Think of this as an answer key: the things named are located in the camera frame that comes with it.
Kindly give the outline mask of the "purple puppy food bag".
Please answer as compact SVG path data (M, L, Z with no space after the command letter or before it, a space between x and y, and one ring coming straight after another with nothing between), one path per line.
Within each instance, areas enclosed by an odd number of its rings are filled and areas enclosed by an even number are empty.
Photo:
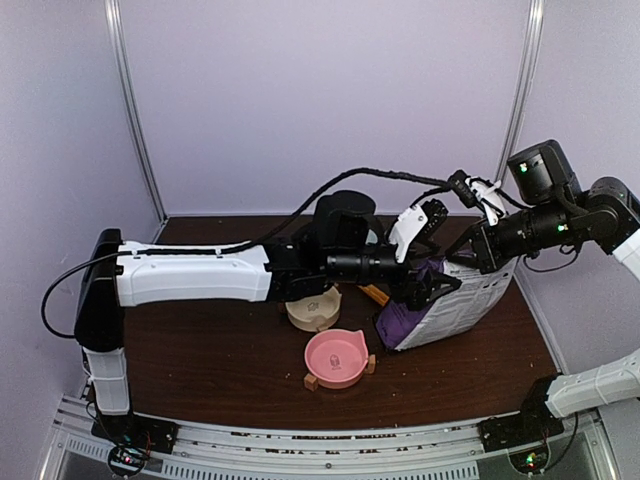
M461 286L420 310L389 301L379 312L375 330L383 347L403 351L443 340L470 330L504 296L517 261L482 274L479 270L437 256L420 267L421 273L443 273L461 281Z

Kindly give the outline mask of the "yellow plastic scoop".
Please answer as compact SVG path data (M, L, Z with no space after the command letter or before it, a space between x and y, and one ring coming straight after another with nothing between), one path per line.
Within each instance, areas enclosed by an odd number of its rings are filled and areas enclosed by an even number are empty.
M358 288L379 306L384 307L389 302L389 296L375 285L359 285Z

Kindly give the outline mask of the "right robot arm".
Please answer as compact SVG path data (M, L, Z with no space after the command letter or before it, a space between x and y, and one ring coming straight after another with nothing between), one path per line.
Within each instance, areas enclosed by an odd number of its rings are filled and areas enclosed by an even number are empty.
M448 260L489 274L549 248L576 258L585 243L593 242L633 276L639 274L639 201L621 180L602 177L582 189L553 139L512 155L507 167L525 207L468 227L447 249ZM633 351L590 370L536 381L512 430L530 442L550 426L551 417L566 418L638 394L639 353Z

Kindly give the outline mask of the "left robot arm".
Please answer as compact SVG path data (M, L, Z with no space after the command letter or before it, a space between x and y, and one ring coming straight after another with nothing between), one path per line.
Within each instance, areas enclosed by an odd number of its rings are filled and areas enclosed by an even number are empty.
M107 229L81 282L74 334L89 364L97 410L123 444L137 442L144 424L132 413L124 353L124 311L147 303L232 299L291 302L335 283L389 287L410 310L458 290L460 280L423 273L408 251L423 232L439 227L447 210L433 200L414 205L385 233L375 203L341 190L318 199L311 221L289 238L228 246L152 246L123 241Z

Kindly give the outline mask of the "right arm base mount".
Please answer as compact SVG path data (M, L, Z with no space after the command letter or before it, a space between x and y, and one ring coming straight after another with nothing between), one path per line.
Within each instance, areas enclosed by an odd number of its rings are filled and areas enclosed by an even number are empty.
M564 424L546 406L547 391L558 374L536 380L520 409L502 417L489 417L477 429L485 453L508 450L512 468L531 478L544 475L560 464L571 449L578 430L578 414L573 430L561 453L553 454L549 440L564 432Z

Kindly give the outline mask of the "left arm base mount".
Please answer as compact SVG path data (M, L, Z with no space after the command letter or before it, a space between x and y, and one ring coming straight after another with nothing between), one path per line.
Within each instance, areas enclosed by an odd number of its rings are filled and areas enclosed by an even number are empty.
M140 474L153 462L153 454L171 454L178 434L175 422L134 413L110 416L98 412L91 433L109 440L107 466L118 477Z

